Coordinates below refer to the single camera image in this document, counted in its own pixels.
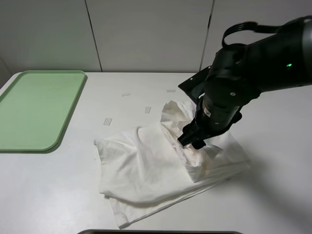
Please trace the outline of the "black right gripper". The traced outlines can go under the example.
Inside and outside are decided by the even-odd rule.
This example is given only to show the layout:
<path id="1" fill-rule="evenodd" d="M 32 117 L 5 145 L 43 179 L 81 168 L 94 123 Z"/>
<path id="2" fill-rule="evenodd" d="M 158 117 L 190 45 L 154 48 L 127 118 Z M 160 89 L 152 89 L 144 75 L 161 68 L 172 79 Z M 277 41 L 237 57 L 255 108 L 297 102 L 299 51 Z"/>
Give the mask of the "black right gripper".
<path id="1" fill-rule="evenodd" d="M 242 118 L 241 106 L 221 106 L 202 97 L 196 106 L 195 117 L 185 127 L 177 139 L 181 146 L 191 144 L 195 149 L 206 146 L 204 139 L 216 137 L 229 130 L 232 124 Z"/>

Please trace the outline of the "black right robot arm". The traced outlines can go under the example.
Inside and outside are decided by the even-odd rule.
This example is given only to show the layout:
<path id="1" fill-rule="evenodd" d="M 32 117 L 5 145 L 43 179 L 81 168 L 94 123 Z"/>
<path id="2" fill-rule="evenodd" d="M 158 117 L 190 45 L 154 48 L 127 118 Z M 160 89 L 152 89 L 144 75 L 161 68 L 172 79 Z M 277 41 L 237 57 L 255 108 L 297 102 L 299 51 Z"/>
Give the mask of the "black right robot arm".
<path id="1" fill-rule="evenodd" d="M 263 92 L 312 83 L 312 18 L 281 26 L 248 21 L 231 26 L 224 36 L 253 31 L 266 38 L 251 44 L 222 43 L 211 66 L 179 85 L 195 103 L 195 117 L 184 126 L 178 142 L 196 149 L 222 135 L 241 120 L 241 109 Z"/>

